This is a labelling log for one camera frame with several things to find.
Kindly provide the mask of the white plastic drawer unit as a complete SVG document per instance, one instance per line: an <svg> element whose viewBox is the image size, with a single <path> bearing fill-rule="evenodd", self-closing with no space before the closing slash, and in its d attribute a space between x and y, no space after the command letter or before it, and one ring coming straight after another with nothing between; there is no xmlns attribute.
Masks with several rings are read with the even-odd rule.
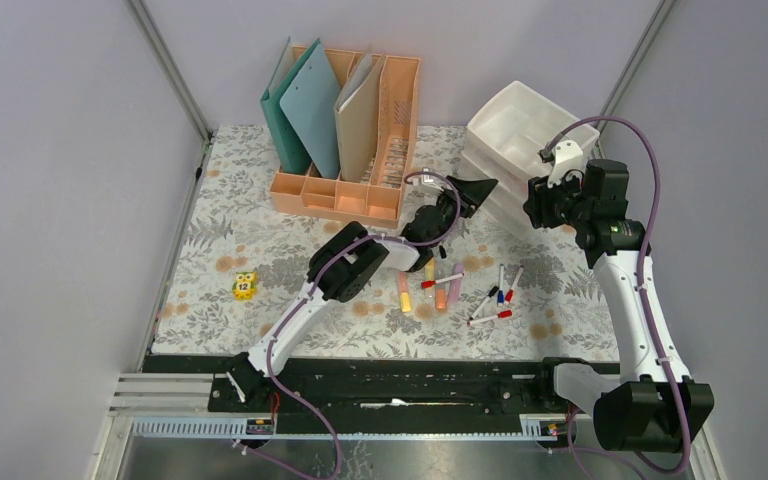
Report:
<svg viewBox="0 0 768 480"><path fill-rule="evenodd" d="M536 90L513 81L469 121L457 176L496 179L497 186L480 210L502 229L521 237L532 229L523 211L528 181L548 176L552 170L539 151L577 120Z"/></svg>

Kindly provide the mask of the tan kraft folder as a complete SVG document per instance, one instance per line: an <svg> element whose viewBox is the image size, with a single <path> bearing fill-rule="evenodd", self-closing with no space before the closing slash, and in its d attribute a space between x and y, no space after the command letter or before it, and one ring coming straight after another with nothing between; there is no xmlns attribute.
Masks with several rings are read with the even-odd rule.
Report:
<svg viewBox="0 0 768 480"><path fill-rule="evenodd" d="M377 148L379 85L385 58L371 46L349 71L334 115L340 162L340 179L360 182L373 162Z"/></svg>

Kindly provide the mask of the light blue folder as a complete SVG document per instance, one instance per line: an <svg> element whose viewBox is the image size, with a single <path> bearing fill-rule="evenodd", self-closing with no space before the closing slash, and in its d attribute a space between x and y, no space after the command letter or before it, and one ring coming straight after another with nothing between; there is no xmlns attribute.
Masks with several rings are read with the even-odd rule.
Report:
<svg viewBox="0 0 768 480"><path fill-rule="evenodd" d="M317 39L303 53L299 69L279 105L322 178L340 172L334 106L340 87Z"/></svg>

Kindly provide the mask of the green folder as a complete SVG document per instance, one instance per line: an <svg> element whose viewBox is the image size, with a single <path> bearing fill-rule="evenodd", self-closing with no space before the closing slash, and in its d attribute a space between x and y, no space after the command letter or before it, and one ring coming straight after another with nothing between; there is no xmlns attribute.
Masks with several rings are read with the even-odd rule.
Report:
<svg viewBox="0 0 768 480"><path fill-rule="evenodd" d="M311 110L313 98L317 96L310 74L306 74L304 68L308 67L308 60L320 45L321 40L317 38L300 57L296 57L291 38L288 37L260 99L284 173L305 174L312 163L292 121L301 119L301 113Z"/></svg>

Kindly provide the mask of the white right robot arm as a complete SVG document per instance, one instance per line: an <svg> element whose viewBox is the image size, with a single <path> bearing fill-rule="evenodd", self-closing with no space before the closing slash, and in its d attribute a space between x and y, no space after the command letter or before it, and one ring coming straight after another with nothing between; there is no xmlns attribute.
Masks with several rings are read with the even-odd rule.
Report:
<svg viewBox="0 0 768 480"><path fill-rule="evenodd" d="M557 412L569 402L590 415L605 450L687 450L715 405L693 380L671 340L654 288L645 226L627 218L625 164L597 159L558 182L528 182L523 209L535 228L570 226L608 305L620 353L611 380L583 360L550 358L533 386L535 402Z"/></svg>

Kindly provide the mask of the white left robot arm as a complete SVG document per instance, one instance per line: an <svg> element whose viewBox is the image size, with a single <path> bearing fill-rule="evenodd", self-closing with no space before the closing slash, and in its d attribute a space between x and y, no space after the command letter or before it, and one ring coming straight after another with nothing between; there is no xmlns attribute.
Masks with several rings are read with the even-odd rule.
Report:
<svg viewBox="0 0 768 480"><path fill-rule="evenodd" d="M434 258L434 249L471 218L499 184L496 179L463 180L427 172L443 183L435 203L416 210L398 235L375 234L348 222L309 262L305 282L268 333L227 363L232 398L248 411L269 401L267 379L276 378L291 353L333 306L355 298L380 270L413 273Z"/></svg>

